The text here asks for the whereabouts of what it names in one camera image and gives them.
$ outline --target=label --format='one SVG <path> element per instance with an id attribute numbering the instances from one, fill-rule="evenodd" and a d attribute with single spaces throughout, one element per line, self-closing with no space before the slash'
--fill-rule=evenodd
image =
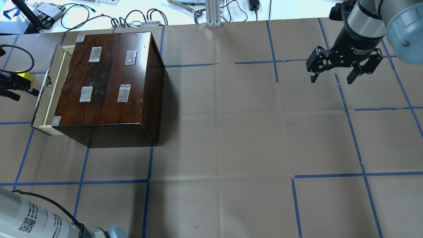
<path id="1" fill-rule="evenodd" d="M 67 238 L 69 222 L 61 217 L 21 198 L 21 207 L 11 230 L 27 237 Z"/>
<path id="2" fill-rule="evenodd" d="M 355 55 L 366 55 L 367 53 L 372 51 L 372 50 L 359 50 L 359 49 L 354 48 L 354 47 L 351 47 L 351 50 Z"/>

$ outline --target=black connector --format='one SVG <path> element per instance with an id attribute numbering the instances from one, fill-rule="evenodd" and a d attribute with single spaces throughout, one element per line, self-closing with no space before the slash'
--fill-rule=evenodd
<path id="1" fill-rule="evenodd" d="M 260 1 L 248 0 L 248 8 L 250 11 L 257 11 L 260 8 Z"/>

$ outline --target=wooden box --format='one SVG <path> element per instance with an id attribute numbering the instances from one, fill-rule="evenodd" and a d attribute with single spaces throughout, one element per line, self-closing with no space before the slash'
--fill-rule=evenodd
<path id="1" fill-rule="evenodd" d="M 73 52 L 68 51 L 63 53 L 41 127 L 50 123 L 50 130 L 89 148 L 158 145 L 165 66 L 153 35 L 79 36 Z M 55 70 L 54 62 L 50 70 Z M 46 104 L 40 100 L 34 121 L 37 114 L 44 115 L 42 103 Z"/>

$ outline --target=cable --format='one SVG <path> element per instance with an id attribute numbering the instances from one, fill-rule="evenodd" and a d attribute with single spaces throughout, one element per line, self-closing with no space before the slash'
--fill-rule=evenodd
<path id="1" fill-rule="evenodd" d="M 3 70 L 3 69 L 0 69 L 0 72 L 9 73 L 9 74 L 14 74 L 14 73 L 20 73 L 21 74 L 21 73 L 29 72 L 34 67 L 34 64 L 35 64 L 34 57 L 32 57 L 32 55 L 31 55 L 31 53 L 29 53 L 29 51 L 27 51 L 24 48 L 21 48 L 19 46 L 11 45 L 11 44 L 0 44 L 0 48 L 2 48 L 2 47 L 12 47 L 12 48 L 17 48 L 19 50 L 25 51 L 25 53 L 27 53 L 29 55 L 29 57 L 31 58 L 31 67 L 27 70 L 19 71 L 19 72 L 7 71 L 7 70 Z"/>
<path id="2" fill-rule="evenodd" d="M 232 21 L 232 16 L 231 16 L 231 11 L 229 10 L 229 6 L 228 6 L 228 0 L 226 0 L 226 8 L 228 10 L 228 14 L 229 14 L 229 22 Z"/>
<path id="3" fill-rule="evenodd" d="M 126 22 L 126 19 L 124 19 L 123 17 L 119 17 L 119 23 L 121 24 L 121 26 L 123 26 L 125 28 L 125 24 L 128 26 L 129 28 L 129 24 Z"/>
<path id="4" fill-rule="evenodd" d="M 89 19 L 90 19 L 90 10 L 91 11 L 93 11 L 93 12 L 96 12 L 96 10 L 94 9 L 94 8 L 91 8 L 91 7 L 89 7 L 89 6 L 87 6 L 87 5 L 84 5 L 84 4 L 76 4 L 76 3 L 67 3 L 67 4 L 65 4 L 65 5 L 62 5 L 62 7 L 63 6 L 66 6 L 66 5 L 72 5 L 72 6 L 70 6 L 68 9 L 66 9 L 64 12 L 63 12 L 63 15 L 62 15 L 62 17 L 60 18 L 60 24 L 62 25 L 62 27 L 63 28 L 65 28 L 65 29 L 68 29 L 68 30 L 70 30 L 70 29 L 76 29 L 76 28 L 79 28 L 79 27 L 81 27 L 81 26 L 83 26 L 87 21 L 89 21 Z M 85 20 L 85 21 L 83 21 L 82 23 L 80 23 L 80 24 L 78 24 L 77 26 L 78 27 L 73 27 L 73 28 L 68 28 L 68 27 L 66 27 L 66 26 L 64 26 L 63 25 L 63 18 L 65 17 L 65 15 L 66 15 L 66 13 L 71 9 L 71 8 L 73 8 L 73 7 L 77 7 L 77 6 L 80 6 L 80 7 L 83 7 L 83 8 L 85 8 L 86 10 L 87 10 L 87 19 Z"/>
<path id="5" fill-rule="evenodd" d="M 133 21 L 133 22 L 131 23 L 131 25 L 136 26 L 136 27 L 140 27 L 140 26 L 141 26 L 141 24 L 142 24 L 142 22 L 140 22 L 140 21 Z"/>
<path id="6" fill-rule="evenodd" d="M 90 18 L 90 19 L 88 19 L 88 20 L 86 20 L 86 21 L 81 22 L 80 24 L 78 24 L 78 25 L 74 26 L 73 28 L 70 28 L 70 29 L 69 29 L 69 30 L 67 30 L 66 32 L 71 31 L 71 30 L 74 30 L 74 29 L 76 29 L 76 28 L 80 28 L 80 27 L 81 27 L 81 26 L 83 26 L 85 23 L 87 23 L 87 22 L 89 22 L 89 21 L 91 21 L 91 20 L 94 20 L 94 19 L 96 19 L 96 18 L 98 18 L 98 17 L 109 17 L 110 19 L 113 19 L 113 17 L 111 17 L 111 16 L 101 14 L 100 16 L 96 16 L 96 17 L 93 17 L 93 18 Z"/>
<path id="7" fill-rule="evenodd" d="M 110 20 L 110 23 L 112 24 L 112 27 L 113 28 L 117 28 L 118 27 L 118 24 L 119 24 L 119 21 L 116 18 L 112 18 Z"/>
<path id="8" fill-rule="evenodd" d="M 29 193 L 29 192 L 22 192 L 21 190 L 13 190 L 12 193 L 19 193 L 19 194 L 24 194 L 24 195 L 30 195 L 30 196 L 34 196 L 34 197 L 38 197 L 41 199 L 44 199 L 54 205 L 56 205 L 56 207 L 58 207 L 60 210 L 62 210 L 70 219 L 72 219 L 72 221 L 75 223 L 75 225 L 77 225 L 78 227 L 81 227 L 81 223 L 74 217 L 72 216 L 71 213 L 69 213 L 64 207 L 62 207 L 60 204 L 58 204 L 57 202 L 51 200 L 48 197 L 44 197 L 42 195 L 39 194 L 34 194 L 34 193 Z"/>
<path id="9" fill-rule="evenodd" d="M 132 10 L 132 11 L 130 11 L 130 12 L 126 15 L 126 17 L 125 17 L 125 22 L 126 22 L 126 20 L 128 19 L 129 15 L 130 15 L 131 13 L 133 13 L 133 12 L 139 12 L 139 13 L 141 13 L 141 14 L 143 15 L 144 22 L 147 22 L 147 19 L 148 19 L 148 12 L 147 12 L 147 19 L 146 19 L 146 16 L 145 16 L 145 15 L 144 15 L 144 13 L 143 13 L 142 11 L 140 11 L 140 10 Z"/>
<path id="10" fill-rule="evenodd" d="M 163 20 L 165 21 L 165 25 L 169 25 L 169 24 L 168 24 L 168 19 L 167 19 L 166 15 L 165 15 L 162 11 L 160 11 L 160 10 L 158 10 L 158 9 L 156 9 L 156 8 L 152 8 L 152 9 L 149 9 L 149 10 L 147 11 L 147 19 L 148 19 L 148 13 L 150 12 L 150 20 L 152 20 L 151 15 L 152 15 L 152 14 L 153 14 L 153 12 L 155 12 L 155 11 L 158 11 L 158 12 L 160 13 L 160 15 L 163 17 Z"/>
<path id="11" fill-rule="evenodd" d="M 238 8 L 245 14 L 245 16 L 246 16 L 246 18 L 245 18 L 245 20 L 243 20 L 243 22 L 245 22 L 245 21 L 247 21 L 248 20 L 248 15 L 245 13 L 245 11 L 243 11 L 242 10 L 242 8 L 239 6 L 239 3 L 238 3 L 238 1 L 237 0 L 232 0 L 232 1 L 230 1 L 228 4 L 226 4 L 226 5 L 224 5 L 223 7 L 220 7 L 220 8 L 224 8 L 224 7 L 227 7 L 229 4 L 231 4 L 232 2 L 236 2 L 237 3 L 237 5 L 238 5 Z"/>
<path id="12" fill-rule="evenodd" d="M 270 4 L 269 4 L 269 18 L 267 20 L 270 20 L 270 12 L 272 12 L 272 0 L 270 0 Z"/>
<path id="13" fill-rule="evenodd" d="M 227 19 L 225 19 L 223 16 L 220 16 L 221 18 L 223 18 L 224 20 L 225 20 L 225 22 L 228 22 L 228 20 Z"/>
<path id="14" fill-rule="evenodd" d="M 229 4 L 231 4 L 232 2 L 236 2 L 237 3 L 237 5 L 238 5 L 238 8 L 245 14 L 245 16 L 246 16 L 246 18 L 245 18 L 245 20 L 243 20 L 243 22 L 245 22 L 245 21 L 247 21 L 248 20 L 248 15 L 247 15 L 247 13 L 245 13 L 245 11 L 243 11 L 242 10 L 242 8 L 239 6 L 239 3 L 238 3 L 238 1 L 237 0 L 232 0 L 232 1 L 230 1 L 229 3 L 227 3 L 226 5 L 224 5 L 223 7 L 220 7 L 220 8 L 225 8 L 225 7 L 227 7 Z M 203 8 L 203 9 L 201 9 L 201 10 L 198 10 L 199 12 L 204 12 L 206 9 L 205 8 Z M 198 18 L 194 15 L 194 22 L 196 23 L 196 24 L 198 24 Z"/>

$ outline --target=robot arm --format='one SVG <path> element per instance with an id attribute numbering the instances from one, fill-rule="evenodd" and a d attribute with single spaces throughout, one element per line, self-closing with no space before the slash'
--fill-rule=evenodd
<path id="1" fill-rule="evenodd" d="M 329 18 L 344 27 L 330 50 L 317 46 L 311 53 L 306 66 L 315 73 L 312 83 L 335 67 L 353 67 L 348 84 L 372 74 L 383 59 L 376 46 L 385 35 L 399 59 L 423 64 L 423 0 L 348 0 L 337 3 Z"/>

